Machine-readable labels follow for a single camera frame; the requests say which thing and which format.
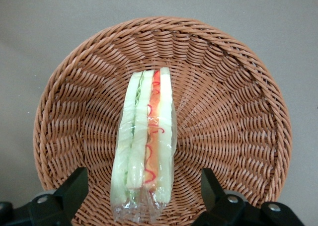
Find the table surface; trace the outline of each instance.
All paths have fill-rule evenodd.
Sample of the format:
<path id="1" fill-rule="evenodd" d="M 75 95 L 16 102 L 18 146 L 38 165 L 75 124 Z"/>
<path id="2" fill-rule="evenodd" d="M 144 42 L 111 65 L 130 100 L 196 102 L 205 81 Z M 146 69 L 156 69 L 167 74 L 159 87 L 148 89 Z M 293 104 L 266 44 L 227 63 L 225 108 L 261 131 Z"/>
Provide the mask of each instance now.
<path id="1" fill-rule="evenodd" d="M 33 123 L 58 64 L 98 31 L 146 16 L 198 19 L 248 45 L 289 109 L 293 153 L 279 202 L 318 222 L 318 0 L 0 0 L 0 201 L 42 191 Z"/>

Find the gray background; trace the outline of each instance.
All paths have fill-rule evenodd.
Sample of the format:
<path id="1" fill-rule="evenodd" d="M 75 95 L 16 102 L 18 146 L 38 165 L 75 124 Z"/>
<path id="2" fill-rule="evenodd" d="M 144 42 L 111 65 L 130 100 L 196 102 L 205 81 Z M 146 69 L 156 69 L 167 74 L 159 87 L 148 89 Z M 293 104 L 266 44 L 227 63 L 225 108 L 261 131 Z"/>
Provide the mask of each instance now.
<path id="1" fill-rule="evenodd" d="M 0 0 L 0 201 L 42 191 L 35 111 L 50 75 L 82 41 L 136 17 L 195 18 L 247 44 L 280 86 L 293 155 L 279 201 L 318 222 L 318 0 Z"/>

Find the woven basket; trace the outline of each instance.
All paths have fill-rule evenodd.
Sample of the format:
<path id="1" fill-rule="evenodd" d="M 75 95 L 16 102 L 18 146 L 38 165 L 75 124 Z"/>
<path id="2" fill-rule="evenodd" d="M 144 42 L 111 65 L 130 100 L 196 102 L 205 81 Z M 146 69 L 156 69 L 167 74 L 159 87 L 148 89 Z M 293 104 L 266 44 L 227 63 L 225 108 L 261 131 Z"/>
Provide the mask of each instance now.
<path id="1" fill-rule="evenodd" d="M 205 210 L 203 167 L 254 206 L 278 198 L 291 127 L 262 61 L 197 20 L 141 18 L 102 30 L 72 51 L 37 109 L 34 156 L 44 189 L 58 188 L 79 166 L 88 168 L 89 194 L 74 225 L 121 225 L 109 203 L 119 116 L 132 73 L 160 67 L 171 71 L 178 140 L 172 201 L 156 225 L 190 225 Z"/>

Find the wrapped sandwich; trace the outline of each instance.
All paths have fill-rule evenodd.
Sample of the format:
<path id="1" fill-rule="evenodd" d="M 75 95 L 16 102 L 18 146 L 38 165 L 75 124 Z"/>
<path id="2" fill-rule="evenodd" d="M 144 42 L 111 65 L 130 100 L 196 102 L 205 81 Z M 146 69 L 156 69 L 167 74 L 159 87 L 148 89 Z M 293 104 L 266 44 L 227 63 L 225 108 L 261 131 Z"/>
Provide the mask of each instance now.
<path id="1" fill-rule="evenodd" d="M 171 199 L 176 119 L 169 68 L 133 73 L 113 164 L 115 220 L 153 222 Z"/>

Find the metal screw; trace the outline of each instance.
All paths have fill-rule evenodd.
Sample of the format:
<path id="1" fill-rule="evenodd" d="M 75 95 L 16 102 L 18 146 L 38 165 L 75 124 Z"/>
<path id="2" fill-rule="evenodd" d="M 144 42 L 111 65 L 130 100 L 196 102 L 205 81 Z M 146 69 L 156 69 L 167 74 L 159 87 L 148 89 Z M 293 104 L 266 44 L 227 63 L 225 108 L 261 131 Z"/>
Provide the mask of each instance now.
<path id="1" fill-rule="evenodd" d="M 47 199 L 48 199 L 48 196 L 46 195 L 46 196 L 39 198 L 37 202 L 38 202 L 38 204 L 41 204 L 41 203 L 47 201 Z"/>
<path id="2" fill-rule="evenodd" d="M 239 200 L 237 199 L 237 197 L 235 197 L 234 195 L 230 195 L 228 196 L 228 200 L 231 202 L 231 203 L 237 203 Z"/>
<path id="3" fill-rule="evenodd" d="M 268 207 L 271 211 L 280 212 L 280 207 L 276 204 L 269 204 Z"/>

